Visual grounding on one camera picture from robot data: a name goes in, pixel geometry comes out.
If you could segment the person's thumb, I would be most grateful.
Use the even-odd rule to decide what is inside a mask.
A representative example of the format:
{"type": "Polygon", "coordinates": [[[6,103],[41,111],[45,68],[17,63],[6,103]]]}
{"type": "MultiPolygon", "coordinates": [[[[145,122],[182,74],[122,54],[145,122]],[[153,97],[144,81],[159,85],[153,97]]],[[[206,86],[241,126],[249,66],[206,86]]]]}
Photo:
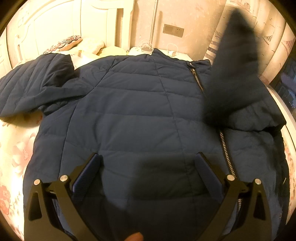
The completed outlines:
{"type": "Polygon", "coordinates": [[[136,232],[127,237],[125,241],[144,241],[144,237],[140,232],[136,232]]]}

